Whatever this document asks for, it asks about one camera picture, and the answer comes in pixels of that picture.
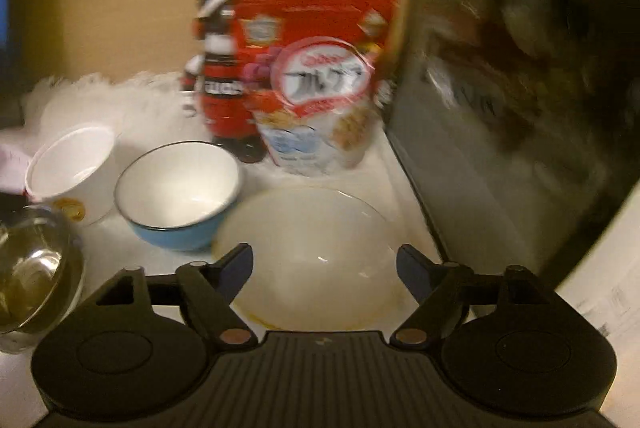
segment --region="white oval logo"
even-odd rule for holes
[[[294,51],[280,65],[278,77],[283,96],[300,104],[360,93],[370,70],[352,50],[323,43]]]

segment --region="white cup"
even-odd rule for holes
[[[113,206],[118,172],[115,135],[100,124],[84,124],[40,148],[24,187],[33,202],[61,209],[79,225],[100,220]]]

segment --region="orange logo on cup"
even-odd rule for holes
[[[84,204],[76,199],[57,199],[53,206],[62,211],[66,217],[74,222],[84,218]]]

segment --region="metal bowl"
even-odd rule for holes
[[[36,344],[75,306],[79,238],[59,211],[29,205],[0,223],[0,351]]]

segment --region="granola package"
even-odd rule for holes
[[[362,160],[395,1],[234,0],[240,77],[277,165],[321,175]]]

